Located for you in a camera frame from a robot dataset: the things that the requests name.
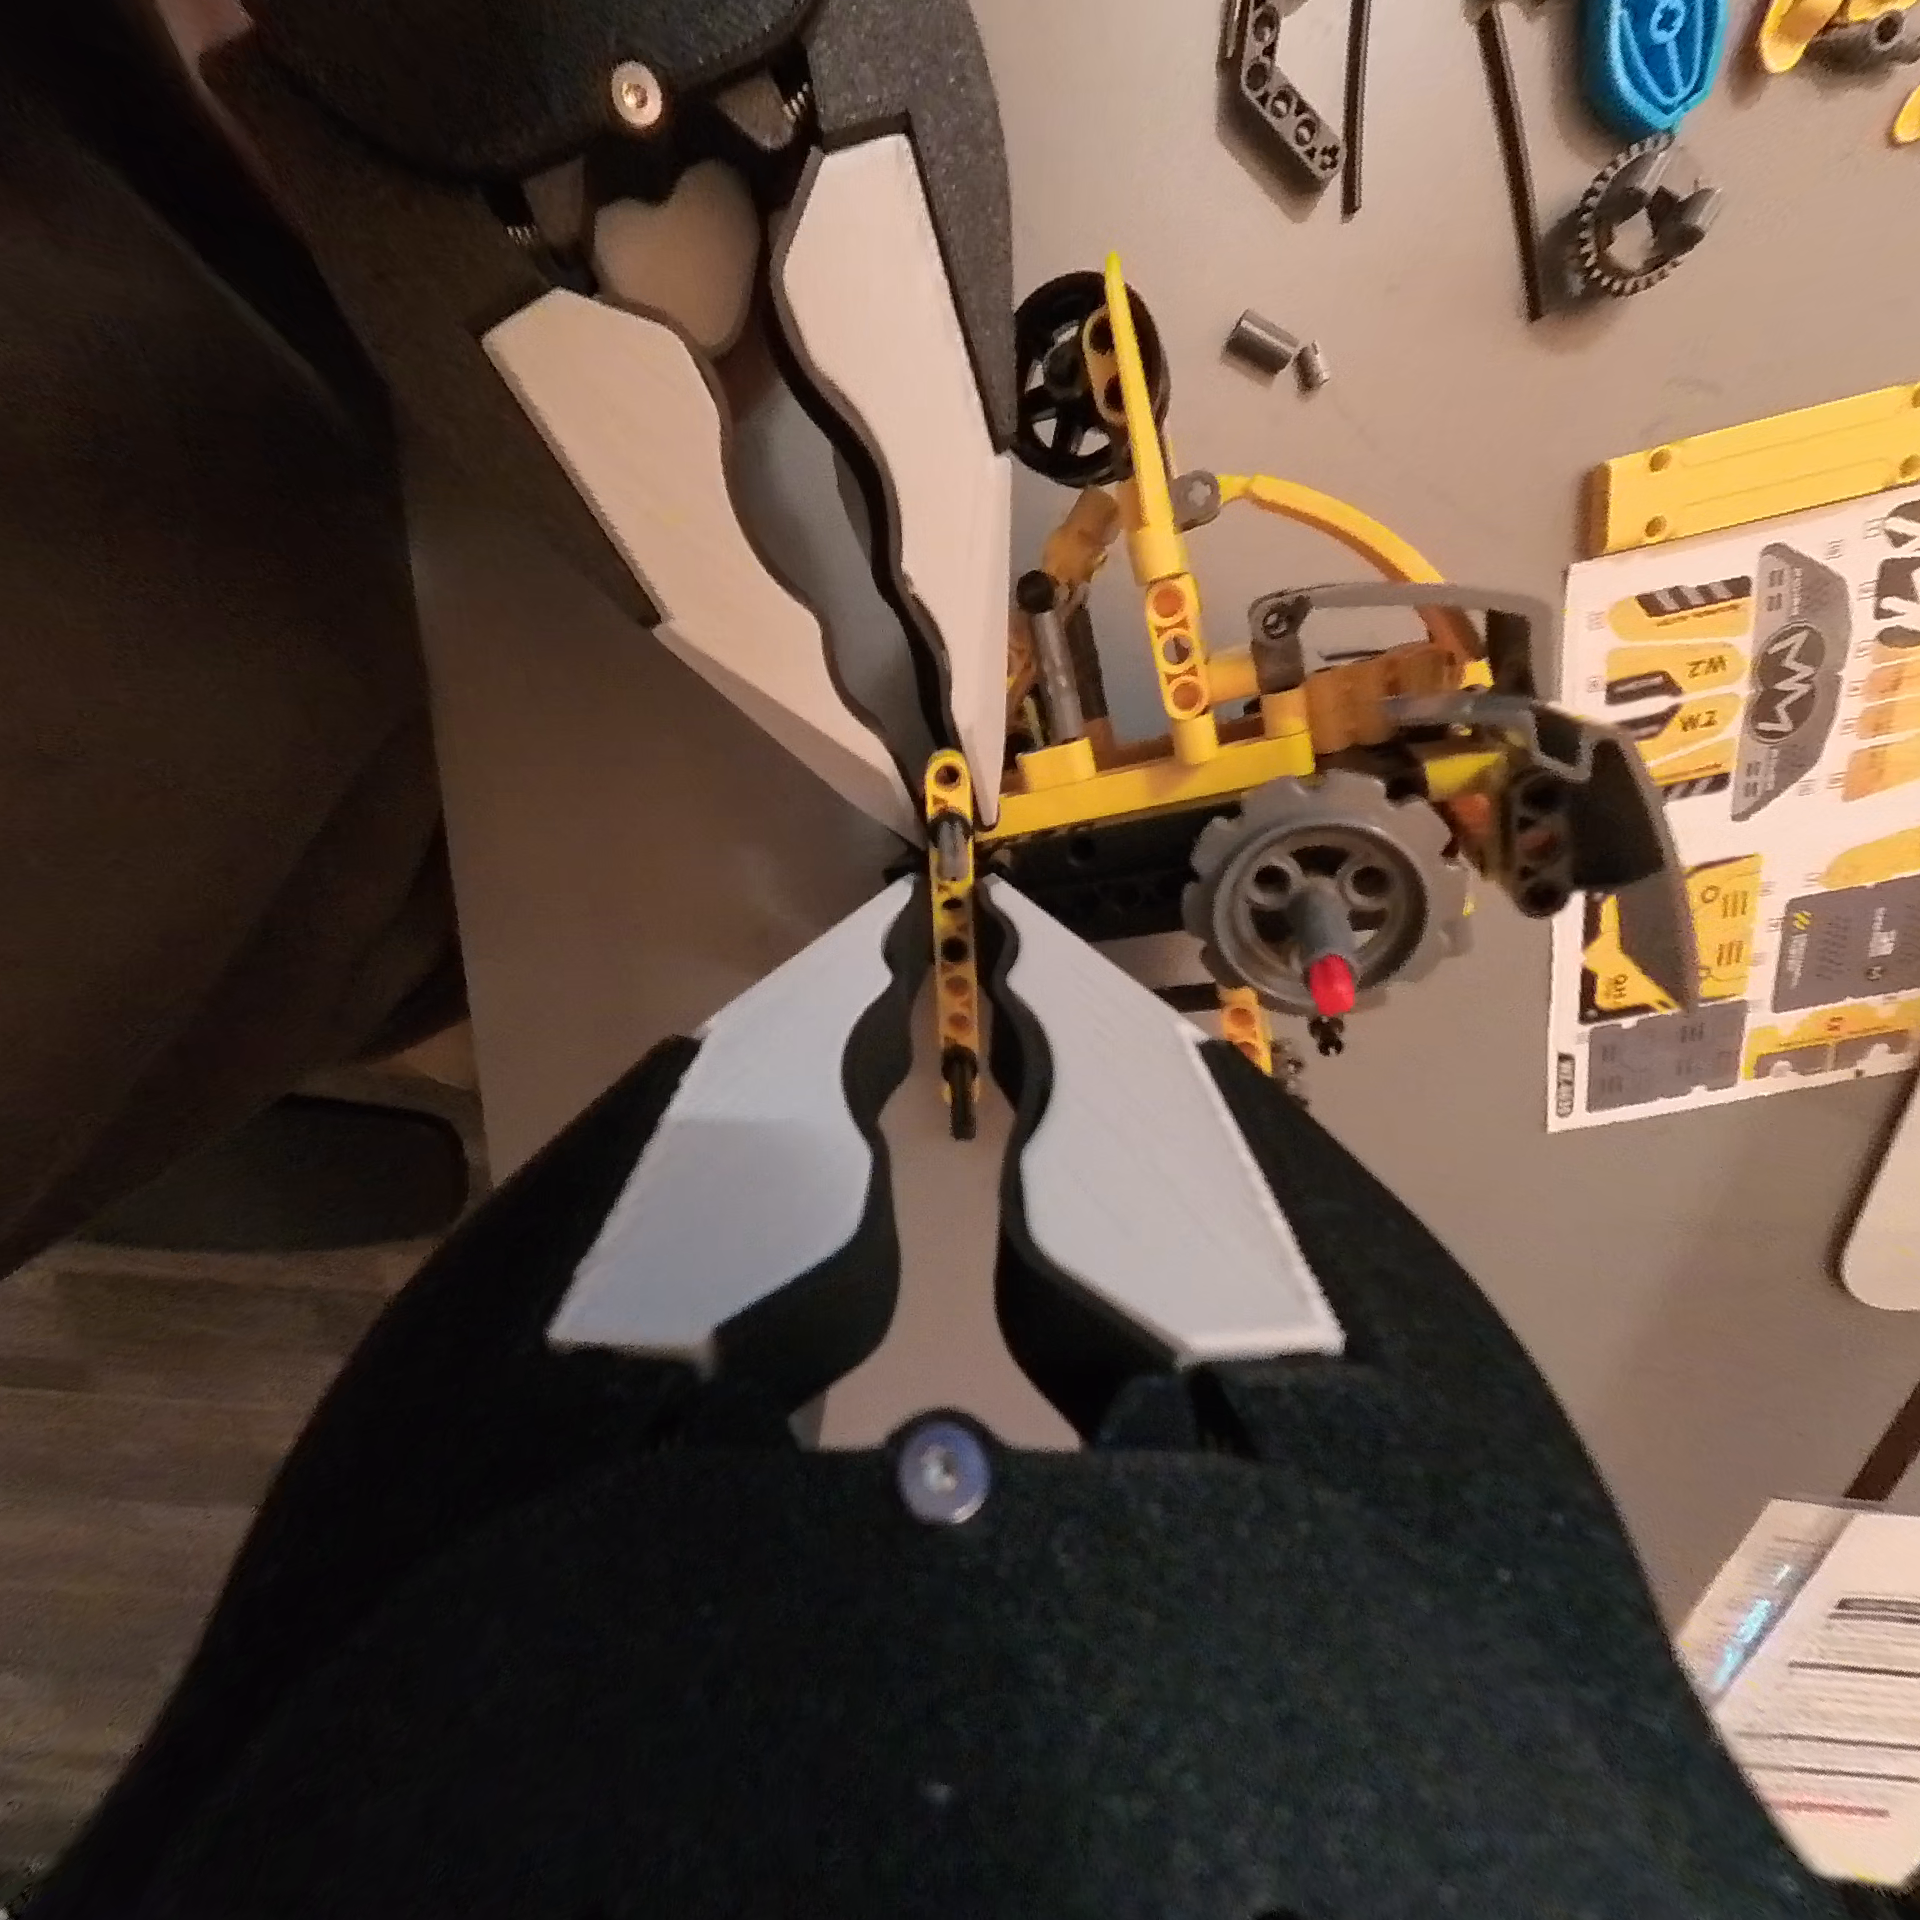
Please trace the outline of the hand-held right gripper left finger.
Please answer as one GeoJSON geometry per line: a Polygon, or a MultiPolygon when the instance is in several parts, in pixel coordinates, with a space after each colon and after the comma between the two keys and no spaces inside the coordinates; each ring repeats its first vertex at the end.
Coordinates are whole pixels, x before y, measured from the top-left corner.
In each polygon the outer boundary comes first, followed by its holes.
{"type": "Polygon", "coordinates": [[[546,1339],[694,1376],[847,1376],[900,1283],[880,1119],[912,1066],[928,902],[899,878],[732,999],[546,1339]]]}

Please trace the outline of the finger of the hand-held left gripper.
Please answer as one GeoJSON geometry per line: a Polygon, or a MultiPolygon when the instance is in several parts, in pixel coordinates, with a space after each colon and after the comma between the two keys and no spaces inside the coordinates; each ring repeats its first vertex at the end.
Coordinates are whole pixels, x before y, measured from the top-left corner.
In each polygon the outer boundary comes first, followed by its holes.
{"type": "Polygon", "coordinates": [[[760,556],[711,369],[664,321],[554,291],[482,336],[656,610],[660,644],[842,801],[910,846],[922,806],[839,689],[823,619],[760,556]]]}
{"type": "Polygon", "coordinates": [[[774,311],[827,420],[877,488],[880,580],[902,596],[966,761],[998,818],[1013,459],[991,438],[904,134],[815,151],[774,242],[774,311]]]}

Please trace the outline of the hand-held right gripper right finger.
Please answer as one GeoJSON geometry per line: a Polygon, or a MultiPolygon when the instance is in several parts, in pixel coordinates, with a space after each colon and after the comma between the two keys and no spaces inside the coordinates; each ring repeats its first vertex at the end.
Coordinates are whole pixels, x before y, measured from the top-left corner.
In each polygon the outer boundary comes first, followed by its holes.
{"type": "Polygon", "coordinates": [[[1007,880],[998,1009],[1040,1041],[1040,1111],[1013,1153],[1044,1276],[1178,1370],[1335,1359],[1343,1331],[1204,1058],[1204,1035],[1007,880]]]}

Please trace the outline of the yellow perforated beam with axle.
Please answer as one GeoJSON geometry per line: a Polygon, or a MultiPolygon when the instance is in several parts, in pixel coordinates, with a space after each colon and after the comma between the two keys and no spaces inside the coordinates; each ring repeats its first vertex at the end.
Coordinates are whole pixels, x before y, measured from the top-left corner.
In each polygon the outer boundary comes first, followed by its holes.
{"type": "Polygon", "coordinates": [[[959,751],[942,751],[923,774],[932,1018],[951,1138],[975,1138],[980,1011],[975,982],[974,785],[959,751]]]}

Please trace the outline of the yellow building-brick toy vehicle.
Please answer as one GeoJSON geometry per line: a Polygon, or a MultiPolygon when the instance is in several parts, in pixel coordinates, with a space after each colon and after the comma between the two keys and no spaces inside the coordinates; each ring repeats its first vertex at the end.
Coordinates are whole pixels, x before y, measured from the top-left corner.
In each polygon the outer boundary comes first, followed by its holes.
{"type": "Polygon", "coordinates": [[[1287,1067],[1467,951],[1478,889],[1596,902],[1631,1004],[1703,998],[1685,867],[1639,745],[1544,700],[1558,615],[1438,576],[1351,504],[1178,472],[1157,323],[1108,256],[1015,314],[1018,459],[1072,490],[1015,587],[980,851],[1090,944],[1181,930],[1222,1041],[1287,1067]]]}

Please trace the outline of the grey angled technic beam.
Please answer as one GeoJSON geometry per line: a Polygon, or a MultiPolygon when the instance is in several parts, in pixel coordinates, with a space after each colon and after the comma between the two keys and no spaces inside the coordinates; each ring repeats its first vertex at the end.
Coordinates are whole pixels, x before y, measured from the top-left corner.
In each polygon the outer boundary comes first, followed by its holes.
{"type": "Polygon", "coordinates": [[[1320,194],[1339,175],[1346,143],[1284,71],[1279,27],[1287,8],[1275,3],[1226,3],[1216,41],[1216,74],[1222,97],[1262,144],[1264,154],[1299,188],[1320,194]]]}

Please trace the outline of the person's brown pants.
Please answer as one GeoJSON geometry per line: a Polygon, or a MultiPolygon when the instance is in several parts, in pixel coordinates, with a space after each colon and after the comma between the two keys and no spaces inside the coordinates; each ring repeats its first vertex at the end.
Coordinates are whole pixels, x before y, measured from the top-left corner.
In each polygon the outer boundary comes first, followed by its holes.
{"type": "Polygon", "coordinates": [[[4,4],[7,1276],[467,1019],[391,409],[206,16],[4,4]]]}

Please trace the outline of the black gear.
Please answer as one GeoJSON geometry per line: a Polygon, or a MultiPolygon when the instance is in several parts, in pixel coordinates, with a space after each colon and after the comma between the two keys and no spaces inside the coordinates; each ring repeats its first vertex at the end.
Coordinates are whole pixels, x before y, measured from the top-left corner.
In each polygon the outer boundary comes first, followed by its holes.
{"type": "Polygon", "coordinates": [[[1678,274],[1707,241],[1724,192],[1676,135],[1610,158],[1543,241],[1543,306],[1629,300],[1678,274]]]}

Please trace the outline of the yellow and grey sticker sheet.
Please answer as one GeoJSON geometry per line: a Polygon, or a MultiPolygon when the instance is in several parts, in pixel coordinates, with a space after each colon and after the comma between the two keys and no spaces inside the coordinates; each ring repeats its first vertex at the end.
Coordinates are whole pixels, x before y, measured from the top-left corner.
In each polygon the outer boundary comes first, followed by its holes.
{"type": "Polygon", "coordinates": [[[1551,927],[1551,1135],[1915,1067],[1915,490],[1572,566],[1551,697],[1663,810],[1696,1009],[1646,913],[1551,927]]]}

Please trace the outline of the blue brick separator tool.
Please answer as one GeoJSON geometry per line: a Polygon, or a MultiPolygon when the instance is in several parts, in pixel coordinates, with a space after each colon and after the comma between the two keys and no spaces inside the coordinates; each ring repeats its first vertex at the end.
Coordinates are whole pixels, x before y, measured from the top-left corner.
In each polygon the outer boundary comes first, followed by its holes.
{"type": "Polygon", "coordinates": [[[1596,119],[1623,143],[1678,130],[1717,86],[1725,3],[1575,3],[1575,66],[1596,119]]]}

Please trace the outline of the white printed paper sheet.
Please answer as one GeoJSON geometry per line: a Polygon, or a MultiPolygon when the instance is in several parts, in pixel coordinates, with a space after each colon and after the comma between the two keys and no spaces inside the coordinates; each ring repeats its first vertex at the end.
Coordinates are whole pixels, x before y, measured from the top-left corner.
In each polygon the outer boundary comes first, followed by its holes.
{"type": "Polygon", "coordinates": [[[1918,1518],[1771,1499],[1676,1652],[1775,1831],[1827,1882],[1918,1884],[1918,1518]]]}

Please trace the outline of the long yellow panel piece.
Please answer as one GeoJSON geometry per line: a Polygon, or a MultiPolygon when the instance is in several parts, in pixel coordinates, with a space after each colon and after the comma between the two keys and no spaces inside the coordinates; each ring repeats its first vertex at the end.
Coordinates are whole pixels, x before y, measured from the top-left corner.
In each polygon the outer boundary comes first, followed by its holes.
{"type": "Polygon", "coordinates": [[[1631,451],[1590,472],[1582,559],[1816,513],[1910,488],[1918,387],[1901,383],[1631,451]]]}

